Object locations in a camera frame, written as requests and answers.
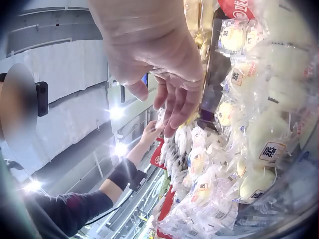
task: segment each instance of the black cable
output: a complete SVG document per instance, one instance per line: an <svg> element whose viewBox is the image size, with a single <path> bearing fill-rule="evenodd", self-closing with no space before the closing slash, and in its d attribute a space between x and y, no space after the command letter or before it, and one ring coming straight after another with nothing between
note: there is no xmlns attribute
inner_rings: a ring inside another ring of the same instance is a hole
<svg viewBox="0 0 319 239"><path fill-rule="evenodd" d="M139 213L144 213L145 215L148 215L147 213L143 212L142 210L140 210L138 207L136 207L137 210L139 211Z"/></svg>
<svg viewBox="0 0 319 239"><path fill-rule="evenodd" d="M124 200L124 202L120 206L118 206L117 208L114 208L112 211L109 211L108 213L104 214L103 216L99 217L98 219L95 219L94 221L85 224L85 226L91 225L92 223L97 222L98 220L102 219L103 217L105 217L105 216L109 215L110 213L119 209L121 206L123 206L124 203L127 202L127 200L132 196L133 193L134 193L134 191L131 192L131 194L127 197L127 199Z"/></svg>

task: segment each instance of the forearm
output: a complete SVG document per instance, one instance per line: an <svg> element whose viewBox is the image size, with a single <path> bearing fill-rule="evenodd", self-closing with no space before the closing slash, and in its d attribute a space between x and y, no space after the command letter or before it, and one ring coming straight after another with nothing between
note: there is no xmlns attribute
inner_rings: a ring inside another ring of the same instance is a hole
<svg viewBox="0 0 319 239"><path fill-rule="evenodd" d="M138 167L144 154L148 150L149 146L145 143L139 142L127 155L127 159L130 160L135 167Z"/></svg>
<svg viewBox="0 0 319 239"><path fill-rule="evenodd" d="M126 176L128 174L133 174L134 171L137 170L147 149L148 145L139 142L127 155L127 159L133 163L129 165L131 170L117 172L117 169L115 169L111 176L106 179L99 188L101 192L105 193L112 200L113 204L116 203L124 188L129 183Z"/></svg>

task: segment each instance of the person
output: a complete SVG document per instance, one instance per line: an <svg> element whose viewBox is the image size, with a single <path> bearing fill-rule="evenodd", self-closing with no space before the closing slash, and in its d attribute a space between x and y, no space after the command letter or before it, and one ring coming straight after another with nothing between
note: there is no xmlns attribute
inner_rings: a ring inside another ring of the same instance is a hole
<svg viewBox="0 0 319 239"><path fill-rule="evenodd" d="M172 137L198 107L204 70L188 31L183 0L88 0L115 79L145 100L141 81L151 72L158 82L154 109L167 102L164 135Z"/></svg>
<svg viewBox="0 0 319 239"><path fill-rule="evenodd" d="M103 182L100 188L91 193L66 193L58 196L48 196L41 192L21 193L22 200L30 216L29 220L33 223L33 235L42 238L69 238L75 235L88 221L111 209L129 182L137 172L137 167L143 155L150 148L151 144L163 131L163 127L155 129L156 120L151 121L144 129L139 143L129 152L126 159L115 167L111 175ZM9 169L23 169L15 162L6 160ZM1 203L10 204L11 197L3 197ZM21 216L21 211L14 213L8 212L8 222L17 222L16 216Z"/></svg>
<svg viewBox="0 0 319 239"><path fill-rule="evenodd" d="M88 4L115 79L143 101L148 90L140 79L149 71L155 76L158 88L153 106L157 110L166 102L164 126L154 131L155 122L151 122L127 159L93 193L20 197L12 190L15 186L0 158L0 225L6 238L74 235L88 220L113 206L158 134L164 130L166 137L172 137L200 102L204 72L187 29L182 0L89 0ZM17 102L16 107L23 108L23 104ZM19 110L13 110L7 118L17 115Z"/></svg>

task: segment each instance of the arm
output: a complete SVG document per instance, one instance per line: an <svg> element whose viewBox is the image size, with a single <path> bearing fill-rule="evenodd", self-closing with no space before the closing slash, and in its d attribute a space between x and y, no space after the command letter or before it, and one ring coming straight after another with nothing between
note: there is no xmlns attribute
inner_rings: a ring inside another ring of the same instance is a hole
<svg viewBox="0 0 319 239"><path fill-rule="evenodd" d="M183 0L88 0L88 6L114 78L143 101L148 89L141 79L147 72L155 76L154 109L167 103L164 135L172 137L198 107L204 85Z"/></svg>
<svg viewBox="0 0 319 239"><path fill-rule="evenodd" d="M156 120L151 121L147 127L144 129L141 140L139 143L129 152L127 159L132 162L131 167L135 167L135 170L139 163L141 162L145 152L150 148L151 144L163 131L163 127L155 129ZM123 190L110 179L105 180L105 182L99 188L100 191L109 196L112 202L115 202L119 199Z"/></svg>
<svg viewBox="0 0 319 239"><path fill-rule="evenodd" d="M153 131L155 124L156 121L151 121L148 124L140 142L127 156L133 171L137 170L136 167L142 160L144 153L163 130L163 128L159 128ZM67 193L57 197L35 194L34 197L51 220L67 236L73 236L86 222L111 209L119 199L128 181L127 177L123 177L123 175L115 175L116 168L96 192Z"/></svg>

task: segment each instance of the chinese character label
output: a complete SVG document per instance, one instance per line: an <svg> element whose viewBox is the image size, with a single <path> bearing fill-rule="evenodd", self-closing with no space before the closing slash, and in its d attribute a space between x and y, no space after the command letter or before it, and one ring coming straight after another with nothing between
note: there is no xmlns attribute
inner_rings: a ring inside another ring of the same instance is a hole
<svg viewBox="0 0 319 239"><path fill-rule="evenodd" d="M198 185L198 189L197 189L198 192L206 191L206 190L208 190L208 184L199 184Z"/></svg>
<svg viewBox="0 0 319 239"><path fill-rule="evenodd" d="M243 76L244 75L241 73L241 71L235 68L231 75L231 82L235 85L241 86Z"/></svg>
<svg viewBox="0 0 319 239"><path fill-rule="evenodd" d="M268 142L263 148L259 159L274 163L284 153L286 145L275 142Z"/></svg>
<svg viewBox="0 0 319 239"><path fill-rule="evenodd" d="M257 198L260 198L261 195L263 195L263 191L257 189L257 190L248 198L248 200L255 200L255 199L257 199Z"/></svg>
<svg viewBox="0 0 319 239"><path fill-rule="evenodd" d="M233 33L232 27L225 27L222 33L222 38L230 39Z"/></svg>

